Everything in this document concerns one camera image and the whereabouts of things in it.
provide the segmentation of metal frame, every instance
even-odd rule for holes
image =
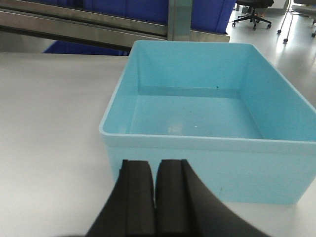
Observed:
[[[173,25],[172,40],[229,42],[228,35],[191,30],[192,0],[174,1],[176,9],[184,2],[188,7],[186,18],[179,14],[174,18],[177,25]],[[185,28],[181,28],[180,19],[182,23],[185,20]],[[129,51],[136,40],[167,40],[171,36],[168,30],[170,25],[23,0],[0,0],[0,31]],[[182,38],[179,32],[185,32]]]
[[[288,32],[287,32],[287,37],[283,40],[283,43],[287,43],[287,41],[288,41],[288,36],[289,36],[289,34],[290,34],[290,30],[291,30],[291,26],[292,26],[293,13],[290,11],[291,4],[292,4],[292,0],[290,0],[289,3],[288,3],[287,9],[286,9],[286,13],[285,13],[285,16],[284,16],[283,21],[282,21],[281,28],[277,31],[278,34],[281,34],[282,28],[283,28],[283,25],[284,25],[284,22],[285,22],[285,19],[286,19],[286,17],[287,17],[287,14],[290,13],[291,16],[292,16],[292,18],[291,18],[291,23],[290,23],[290,27],[289,27]]]

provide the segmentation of blue crate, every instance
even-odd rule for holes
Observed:
[[[226,33],[236,0],[194,0],[192,29]]]
[[[293,204],[316,175],[316,109],[250,44],[137,41],[99,131],[115,178],[187,159],[222,201]]]
[[[168,21],[168,0],[83,0],[83,8],[144,21]]]
[[[192,28],[224,34],[236,0],[193,1]],[[167,24],[168,0],[83,0],[87,10]]]
[[[129,52],[64,41],[54,42],[44,53],[128,56]]]
[[[57,5],[57,6],[70,6],[70,7],[83,5],[82,0],[27,0],[27,1]]]

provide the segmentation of light blue plastic bin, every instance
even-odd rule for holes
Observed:
[[[222,201],[296,203],[316,175],[315,108],[250,44],[137,41],[99,127],[122,159],[187,159]]]

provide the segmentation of table surface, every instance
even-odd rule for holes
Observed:
[[[114,181],[98,125],[126,57],[0,53],[0,236],[84,235]],[[296,205],[226,203],[273,237],[316,236]]]

